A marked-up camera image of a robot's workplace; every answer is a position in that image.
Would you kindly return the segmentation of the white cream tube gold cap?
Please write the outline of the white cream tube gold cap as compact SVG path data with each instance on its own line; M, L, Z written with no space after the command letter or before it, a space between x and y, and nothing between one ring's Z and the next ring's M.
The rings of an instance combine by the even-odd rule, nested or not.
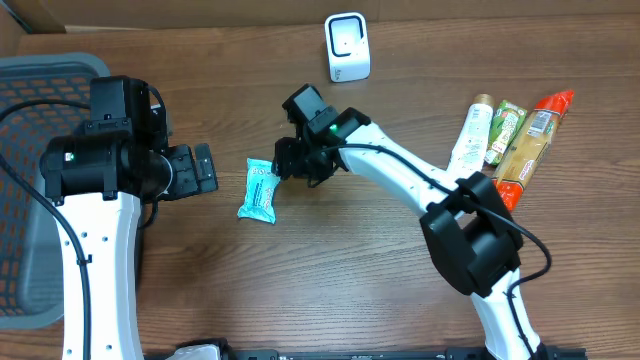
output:
M452 177L468 178L482 170L493 111L494 99L491 95L479 94L474 98L451 151L447 173Z

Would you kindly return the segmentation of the green tea packet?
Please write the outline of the green tea packet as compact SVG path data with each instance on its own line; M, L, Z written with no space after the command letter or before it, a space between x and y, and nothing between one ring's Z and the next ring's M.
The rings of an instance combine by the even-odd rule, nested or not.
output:
M527 110L508 100L503 100L491 121L485 162L497 166L503 159L509 145L521 129Z

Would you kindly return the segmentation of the teal wet wipes pack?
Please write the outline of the teal wet wipes pack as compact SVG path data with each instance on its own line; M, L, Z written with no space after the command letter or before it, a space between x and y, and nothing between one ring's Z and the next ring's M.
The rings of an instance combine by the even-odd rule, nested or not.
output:
M246 194L237 216L275 224L273 201L279 183L270 161L248 158Z

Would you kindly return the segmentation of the spaghetti pack with red ends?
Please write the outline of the spaghetti pack with red ends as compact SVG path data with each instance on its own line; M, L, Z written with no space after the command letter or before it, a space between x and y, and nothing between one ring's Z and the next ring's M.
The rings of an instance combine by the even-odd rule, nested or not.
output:
M569 110L575 92L562 91L540 100L498 164L492 181L507 209L512 212Z

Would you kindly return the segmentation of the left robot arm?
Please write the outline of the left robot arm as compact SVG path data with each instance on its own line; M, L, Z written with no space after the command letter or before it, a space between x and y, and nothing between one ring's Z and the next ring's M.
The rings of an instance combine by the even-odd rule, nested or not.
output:
M146 205L217 190L210 148L170 145L164 102L126 76L90 83L89 118L41 157L63 266L63 358L140 359L136 276Z

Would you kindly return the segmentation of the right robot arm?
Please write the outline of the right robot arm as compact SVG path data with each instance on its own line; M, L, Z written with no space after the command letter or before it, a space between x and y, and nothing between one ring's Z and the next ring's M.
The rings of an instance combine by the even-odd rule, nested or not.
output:
M431 261L470 297L494 359L537 359L542 342L520 297L524 231L491 180L454 179L394 142L362 112L338 111L305 84L282 105L295 127L275 144L273 171L310 188L342 169L383 188L419 219Z

